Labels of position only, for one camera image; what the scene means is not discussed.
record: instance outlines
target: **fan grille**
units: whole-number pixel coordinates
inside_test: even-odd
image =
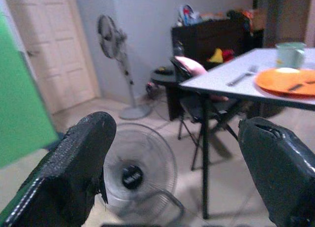
[[[122,183],[123,169],[135,165],[143,181],[135,190]],[[168,200],[157,190],[174,192],[177,168],[174,154],[164,138],[153,129],[134,123],[120,124],[104,162],[104,182],[109,208],[128,223],[148,223],[166,207]]]

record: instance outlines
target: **electric fan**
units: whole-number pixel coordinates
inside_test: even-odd
[[[151,112],[148,105],[136,105],[132,85],[133,80],[130,75],[128,57],[126,53],[126,34],[122,30],[118,30],[111,17],[101,15],[97,22],[97,32],[99,43],[103,53],[108,58],[115,58],[119,68],[122,70],[129,90],[131,107],[125,108],[120,112],[119,117],[125,120],[135,120],[147,116]]]
[[[140,124],[117,126],[104,162],[111,211],[127,224],[153,223],[172,201],[180,214],[171,223],[178,223],[184,207],[172,195],[176,177],[174,154],[161,135]]]

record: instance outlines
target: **dark wooden cabinet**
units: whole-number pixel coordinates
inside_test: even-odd
[[[198,61],[205,68],[217,64],[207,63],[216,48],[232,49],[236,55],[244,53],[244,22],[243,20],[207,21],[200,24],[172,28],[172,44],[180,41],[185,56]]]

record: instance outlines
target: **white door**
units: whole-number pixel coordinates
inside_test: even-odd
[[[95,97],[67,0],[7,0],[51,113]]]

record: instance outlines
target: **green board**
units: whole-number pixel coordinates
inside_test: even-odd
[[[6,19],[0,15],[0,168],[57,139]]]

